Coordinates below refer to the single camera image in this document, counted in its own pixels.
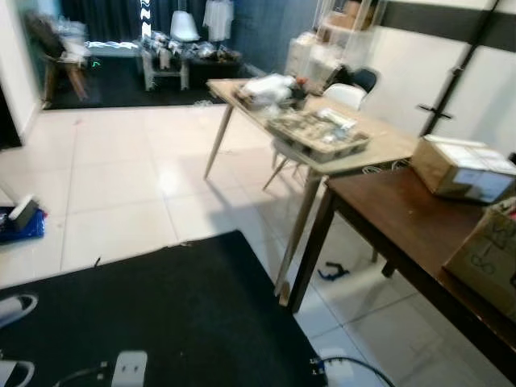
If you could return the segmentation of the cardboard box with white labels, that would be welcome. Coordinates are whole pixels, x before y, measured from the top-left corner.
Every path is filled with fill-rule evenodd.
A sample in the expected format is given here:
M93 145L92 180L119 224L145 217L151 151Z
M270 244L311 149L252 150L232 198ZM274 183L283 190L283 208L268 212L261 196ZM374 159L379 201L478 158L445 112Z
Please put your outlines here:
M410 166L436 196L493 204L515 195L516 166L479 141L424 135Z

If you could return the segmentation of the cardboard box with black writing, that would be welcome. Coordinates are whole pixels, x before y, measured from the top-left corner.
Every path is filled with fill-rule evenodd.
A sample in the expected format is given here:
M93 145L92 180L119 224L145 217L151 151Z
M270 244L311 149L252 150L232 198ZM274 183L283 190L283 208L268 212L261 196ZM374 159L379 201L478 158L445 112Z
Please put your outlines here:
M516 320L515 199L485 207L476 227L443 266L511 321Z

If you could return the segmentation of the dark brown wooden table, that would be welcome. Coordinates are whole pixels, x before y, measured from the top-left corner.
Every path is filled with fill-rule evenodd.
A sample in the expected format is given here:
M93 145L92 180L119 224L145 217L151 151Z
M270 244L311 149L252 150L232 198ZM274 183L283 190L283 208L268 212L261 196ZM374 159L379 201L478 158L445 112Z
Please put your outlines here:
M505 313L443 268L472 234L486 209L429 192L410 167L333 177L314 218L286 307L296 313L336 214L399 272L487 361L515 381L516 328Z

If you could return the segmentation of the light wooden table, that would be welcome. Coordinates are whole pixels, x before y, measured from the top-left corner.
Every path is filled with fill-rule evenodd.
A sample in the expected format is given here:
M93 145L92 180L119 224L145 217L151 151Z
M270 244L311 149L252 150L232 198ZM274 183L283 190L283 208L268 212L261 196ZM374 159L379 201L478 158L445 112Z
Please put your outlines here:
M258 108L248 107L243 98L237 95L240 89L247 84L247 80L209 80L207 88L210 92L225 101L225 108L222 121L218 126L216 139L209 154L203 177L208 178L211 167L213 167L226 134L230 119L235 111L240 111L250 121L263 129L276 141L290 141L293 139L290 133L281 132L269 128L273 114L261 113ZM410 158L415 152L417 139L415 136L403 133L394 127L374 119L368 115L361 114L345 104L336 102L327 97L307 97L306 106L303 107L306 113L319 113L322 110L329 110L332 114L342 115L348 119L354 119L356 126L354 130L366 135L368 140L361 144L361 152L350 152L342 156L317 155L313 151L305 151L300 148L302 142L298 139L292 145L281 149L281 154L288 160L293 160L307 167L305 188L302 191L302 202L300 202L298 214L294 220L293 229L289 237L286 252L281 258L281 265L276 280L274 281L274 294L280 300L280 305L286 307L292 313L297 313L305 298L307 286L314 272L316 265L315 258L302 257L299 266L299 274L294 280L288 278L289 269L298 250L298 245L305 229L313 224L310 214L316 202L317 194L321 184L325 183L328 177L353 176L362 173L362 170L369 166L382 166L398 160Z

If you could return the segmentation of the black tripod pole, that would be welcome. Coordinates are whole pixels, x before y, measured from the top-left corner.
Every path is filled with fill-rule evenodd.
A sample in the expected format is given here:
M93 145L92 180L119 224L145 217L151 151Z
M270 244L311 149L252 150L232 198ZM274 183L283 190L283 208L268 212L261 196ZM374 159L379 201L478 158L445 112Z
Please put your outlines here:
M451 99L458 87L460 87L461 78L464 76L469 63L472 62L476 51L478 51L478 48L483 44L484 40L486 40L488 30L494 23L495 15L501 3L502 0L492 0L490 8L481 11L479 18L476 20L474 34L472 34L472 37L468 40L468 47L464 50L464 54L460 56L456 65L451 69L448 81L443 85L441 93L439 93L438 98L436 98L435 105L419 106L421 110L426 110L429 114L427 121L419 132L420 136L434 133L436 125L439 124L441 119L452 119L452 115L447 113Z

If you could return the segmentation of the black chair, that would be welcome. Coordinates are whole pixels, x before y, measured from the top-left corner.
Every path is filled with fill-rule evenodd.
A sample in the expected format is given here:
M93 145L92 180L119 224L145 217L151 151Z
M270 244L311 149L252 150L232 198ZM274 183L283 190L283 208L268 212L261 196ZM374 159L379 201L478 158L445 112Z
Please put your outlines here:
M352 85L369 94L376 88L379 73L371 68L360 68L351 73L351 81Z

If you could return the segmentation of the white chair with wooden legs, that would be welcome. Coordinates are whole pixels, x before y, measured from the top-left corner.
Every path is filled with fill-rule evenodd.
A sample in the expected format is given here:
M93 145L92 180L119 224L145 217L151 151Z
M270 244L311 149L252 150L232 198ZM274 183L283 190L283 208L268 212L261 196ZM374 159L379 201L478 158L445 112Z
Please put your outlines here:
M356 85L344 84L329 85L329 87L325 88L321 93L322 97L345 104L345 106L350 106L351 108L354 108L354 110L360 110L360 106L362 102L364 102L366 95L368 95L368 92L366 92L364 88L356 87ZM263 185L262 190L266 190L269 185L273 183L274 178L277 177L277 174L281 172L288 162L289 159L286 156L283 156L280 152L276 152L276 154L273 155L273 173L270 174L270 177Z

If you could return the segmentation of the wooden tray with packets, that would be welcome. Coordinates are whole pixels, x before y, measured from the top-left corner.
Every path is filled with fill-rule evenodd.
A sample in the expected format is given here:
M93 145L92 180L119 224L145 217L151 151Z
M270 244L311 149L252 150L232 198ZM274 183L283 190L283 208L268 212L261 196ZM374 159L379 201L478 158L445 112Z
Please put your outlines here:
M264 128L274 138L274 150L292 160L302 157L326 163L364 152L371 136L357 128L356 119L335 113L289 110L268 119Z

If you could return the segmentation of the white storage shelf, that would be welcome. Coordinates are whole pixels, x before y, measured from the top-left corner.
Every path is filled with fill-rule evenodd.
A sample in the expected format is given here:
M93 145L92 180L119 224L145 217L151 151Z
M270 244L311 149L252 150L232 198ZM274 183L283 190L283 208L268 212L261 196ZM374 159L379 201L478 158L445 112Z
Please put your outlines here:
M310 28L290 41L285 73L328 84L340 66L364 67L383 0L318 0Z

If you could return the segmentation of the tray with white bag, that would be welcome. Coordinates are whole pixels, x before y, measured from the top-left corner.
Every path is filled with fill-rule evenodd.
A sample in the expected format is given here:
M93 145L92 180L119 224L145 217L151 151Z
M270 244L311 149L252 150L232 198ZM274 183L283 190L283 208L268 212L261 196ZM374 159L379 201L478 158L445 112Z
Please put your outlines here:
M273 73L245 81L232 95L247 110L264 110L273 106L296 108L305 103L307 91L297 77Z

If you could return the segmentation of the white hanging shirt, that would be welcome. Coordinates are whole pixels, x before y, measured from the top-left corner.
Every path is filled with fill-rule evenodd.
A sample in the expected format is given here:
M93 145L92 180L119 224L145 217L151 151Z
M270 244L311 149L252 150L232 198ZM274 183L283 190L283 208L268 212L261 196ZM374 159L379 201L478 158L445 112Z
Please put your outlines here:
M235 4L232 0L206 1L202 25L207 28L209 41L228 40L233 21L235 21Z

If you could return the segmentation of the white plastic shell chair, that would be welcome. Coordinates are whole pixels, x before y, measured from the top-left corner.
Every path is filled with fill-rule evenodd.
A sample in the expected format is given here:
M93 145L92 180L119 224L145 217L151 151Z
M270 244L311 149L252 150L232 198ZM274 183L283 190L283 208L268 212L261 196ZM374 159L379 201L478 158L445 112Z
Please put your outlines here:
M193 16L183 10L176 10L171 15L169 35L173 40L181 42L196 42L202 38Z

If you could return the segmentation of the small cluttered white table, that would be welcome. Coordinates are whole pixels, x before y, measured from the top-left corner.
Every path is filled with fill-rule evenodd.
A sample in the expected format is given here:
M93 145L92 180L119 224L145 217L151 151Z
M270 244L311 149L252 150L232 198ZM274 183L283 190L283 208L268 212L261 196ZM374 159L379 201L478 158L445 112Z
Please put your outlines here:
M209 80L237 77L242 55L210 41L183 42L163 33L137 41L139 70L145 91L158 86L158 78L176 78L181 91Z

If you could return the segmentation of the black rug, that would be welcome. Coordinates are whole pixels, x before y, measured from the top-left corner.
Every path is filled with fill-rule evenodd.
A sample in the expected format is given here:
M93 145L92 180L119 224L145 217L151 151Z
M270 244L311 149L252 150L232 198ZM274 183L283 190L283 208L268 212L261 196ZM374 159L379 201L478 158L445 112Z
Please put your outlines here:
M243 233L233 231L0 289L38 306L0 329L29 387L107 385L85 369L148 354L144 387L326 387L314 348Z

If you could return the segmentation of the dark curtain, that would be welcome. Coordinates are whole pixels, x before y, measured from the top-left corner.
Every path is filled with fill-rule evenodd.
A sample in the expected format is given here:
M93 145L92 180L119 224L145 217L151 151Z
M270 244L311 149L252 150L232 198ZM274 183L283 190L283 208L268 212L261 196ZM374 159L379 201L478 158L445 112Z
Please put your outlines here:
M178 0L59 0L62 15L87 27L88 38L99 42L128 42L152 32L166 32Z

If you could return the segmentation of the brown wooden chair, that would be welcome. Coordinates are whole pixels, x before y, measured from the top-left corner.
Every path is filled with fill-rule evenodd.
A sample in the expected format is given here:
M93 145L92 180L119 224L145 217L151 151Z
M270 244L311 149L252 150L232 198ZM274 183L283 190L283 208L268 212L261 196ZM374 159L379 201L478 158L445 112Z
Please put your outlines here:
M23 28L36 48L37 56L44 62L44 87L42 101L49 104L56 91L58 73L65 73L73 91L81 101L88 99L85 73L82 66L89 54L84 47L69 45L56 33L54 23L47 15L36 10L23 12Z

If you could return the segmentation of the blue floor tray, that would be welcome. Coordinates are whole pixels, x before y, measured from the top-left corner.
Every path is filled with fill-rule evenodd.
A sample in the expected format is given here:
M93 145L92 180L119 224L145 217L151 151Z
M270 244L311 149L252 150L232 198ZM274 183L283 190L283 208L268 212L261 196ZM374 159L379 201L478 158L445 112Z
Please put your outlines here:
M47 211L35 195L27 195L15 204L0 204L0 244L23 242L44 236Z

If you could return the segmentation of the white slipper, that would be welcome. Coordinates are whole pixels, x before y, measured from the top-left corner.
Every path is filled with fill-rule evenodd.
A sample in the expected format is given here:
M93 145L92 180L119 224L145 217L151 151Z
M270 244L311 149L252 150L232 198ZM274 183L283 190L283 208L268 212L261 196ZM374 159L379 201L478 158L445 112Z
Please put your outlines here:
M35 364L28 361L0 360L0 387L26 387L35 375Z
M0 300L0 329L28 316L40 304L34 294L16 294Z

